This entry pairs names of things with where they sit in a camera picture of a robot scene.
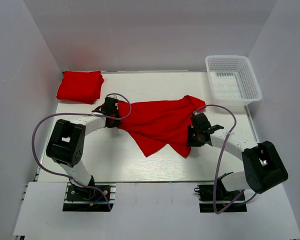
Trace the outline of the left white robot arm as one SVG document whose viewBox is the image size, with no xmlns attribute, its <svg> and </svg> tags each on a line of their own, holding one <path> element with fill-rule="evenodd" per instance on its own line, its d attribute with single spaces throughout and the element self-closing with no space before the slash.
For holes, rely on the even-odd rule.
<svg viewBox="0 0 300 240">
<path fill-rule="evenodd" d="M 107 96 L 104 104 L 93 110 L 91 115 L 73 121 L 57 120 L 46 155 L 64 169 L 73 185 L 93 187 L 94 177 L 82 161 L 85 137 L 99 129 L 120 126 L 119 117 L 119 100 Z"/>
</svg>

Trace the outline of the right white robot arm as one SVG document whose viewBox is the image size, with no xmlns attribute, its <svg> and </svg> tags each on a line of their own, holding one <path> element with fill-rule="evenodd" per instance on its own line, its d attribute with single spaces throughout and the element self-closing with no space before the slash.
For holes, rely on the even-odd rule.
<svg viewBox="0 0 300 240">
<path fill-rule="evenodd" d="M 226 192 L 252 190 L 262 194 L 288 180 L 288 172 L 272 142 L 244 140 L 225 131 L 219 124 L 211 125 L 204 113 L 194 113 L 190 119 L 187 145 L 210 145 L 220 149 L 214 179 L 215 191 L 221 187 Z M 224 152 L 242 161 L 243 171 L 219 176 Z"/>
</svg>

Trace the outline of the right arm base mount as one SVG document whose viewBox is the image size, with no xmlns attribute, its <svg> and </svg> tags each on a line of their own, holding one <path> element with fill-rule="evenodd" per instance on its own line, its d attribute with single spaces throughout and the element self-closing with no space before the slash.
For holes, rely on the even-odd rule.
<svg viewBox="0 0 300 240">
<path fill-rule="evenodd" d="M 213 207 L 213 185 L 199 184 L 194 188 L 194 192 L 198 195 L 199 211 L 200 213 L 214 213 Z M 228 192 L 221 185 L 216 189 L 216 210 L 221 211 L 227 204 L 230 203 L 238 194 L 239 190 Z M 245 213 L 247 206 L 245 195 L 242 194 L 231 206 L 229 206 L 225 213 Z"/>
</svg>

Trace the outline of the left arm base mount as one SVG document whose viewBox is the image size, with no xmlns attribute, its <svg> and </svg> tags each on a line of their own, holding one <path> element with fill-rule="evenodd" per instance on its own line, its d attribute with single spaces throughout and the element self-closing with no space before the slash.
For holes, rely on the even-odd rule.
<svg viewBox="0 0 300 240">
<path fill-rule="evenodd" d="M 96 185 L 102 193 L 95 189 L 83 189 L 67 184 L 62 211 L 63 212 L 110 212 L 115 203 L 116 185 Z"/>
</svg>

